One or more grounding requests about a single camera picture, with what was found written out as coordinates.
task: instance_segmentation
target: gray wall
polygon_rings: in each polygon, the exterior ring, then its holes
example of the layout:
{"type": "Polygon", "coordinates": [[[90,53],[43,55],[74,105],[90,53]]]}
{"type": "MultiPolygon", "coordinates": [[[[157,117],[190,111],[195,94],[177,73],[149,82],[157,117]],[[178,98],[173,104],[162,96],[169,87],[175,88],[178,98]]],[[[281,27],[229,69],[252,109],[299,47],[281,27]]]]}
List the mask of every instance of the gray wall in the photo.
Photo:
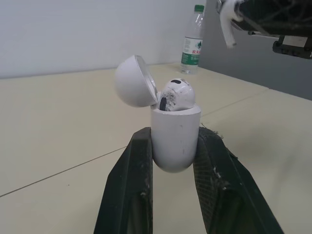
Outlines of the gray wall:
{"type": "Polygon", "coordinates": [[[207,0],[199,66],[312,100],[312,60],[276,54],[274,39],[234,30],[237,46],[227,49],[215,0],[207,0]]]}

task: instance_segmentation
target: black device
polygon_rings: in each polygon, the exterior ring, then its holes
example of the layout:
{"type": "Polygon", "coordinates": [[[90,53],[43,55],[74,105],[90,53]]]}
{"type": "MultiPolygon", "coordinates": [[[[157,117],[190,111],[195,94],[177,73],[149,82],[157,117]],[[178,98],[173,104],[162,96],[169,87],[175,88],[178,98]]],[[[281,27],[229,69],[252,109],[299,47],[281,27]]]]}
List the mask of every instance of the black device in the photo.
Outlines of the black device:
{"type": "MultiPolygon", "coordinates": [[[[218,134],[199,129],[193,168],[207,234],[283,233],[251,174],[218,134]]],[[[107,178],[94,234],[152,233],[152,141],[144,128],[107,178]]]]}
{"type": "MultiPolygon", "coordinates": [[[[217,0],[218,12],[226,1],[217,0]]],[[[276,53],[312,59],[311,0],[239,0],[235,12],[243,18],[232,20],[236,29],[279,38],[273,44],[276,53]]]]}

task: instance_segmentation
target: white wall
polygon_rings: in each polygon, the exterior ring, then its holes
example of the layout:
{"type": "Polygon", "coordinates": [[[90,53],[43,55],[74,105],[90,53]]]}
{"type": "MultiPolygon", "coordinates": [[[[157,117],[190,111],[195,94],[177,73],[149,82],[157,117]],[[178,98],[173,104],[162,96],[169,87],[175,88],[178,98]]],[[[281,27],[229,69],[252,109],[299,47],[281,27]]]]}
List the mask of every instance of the white wall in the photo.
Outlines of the white wall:
{"type": "Polygon", "coordinates": [[[205,0],[2,0],[0,78],[180,60],[186,23],[205,0]]]}

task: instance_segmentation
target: white earbud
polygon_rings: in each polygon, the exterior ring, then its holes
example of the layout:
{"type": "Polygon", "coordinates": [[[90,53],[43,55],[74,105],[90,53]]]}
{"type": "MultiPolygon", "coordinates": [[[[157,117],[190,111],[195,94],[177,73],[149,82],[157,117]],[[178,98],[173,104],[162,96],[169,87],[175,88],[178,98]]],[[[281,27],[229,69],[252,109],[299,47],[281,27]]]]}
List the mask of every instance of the white earbud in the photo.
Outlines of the white earbud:
{"type": "Polygon", "coordinates": [[[161,91],[158,108],[161,111],[184,111],[194,107],[195,92],[184,79],[169,81],[161,91]]]}

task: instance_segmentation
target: plastic water bottle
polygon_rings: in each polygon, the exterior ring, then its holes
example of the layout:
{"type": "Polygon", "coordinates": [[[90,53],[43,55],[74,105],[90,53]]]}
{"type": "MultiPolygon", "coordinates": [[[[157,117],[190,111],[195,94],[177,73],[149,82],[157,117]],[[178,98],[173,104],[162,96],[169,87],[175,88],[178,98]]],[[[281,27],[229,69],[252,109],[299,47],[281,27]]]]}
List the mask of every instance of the plastic water bottle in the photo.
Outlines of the plastic water bottle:
{"type": "Polygon", "coordinates": [[[189,22],[183,44],[181,73],[195,74],[198,68],[200,49],[203,41],[203,5],[195,5],[194,14],[189,22]]]}

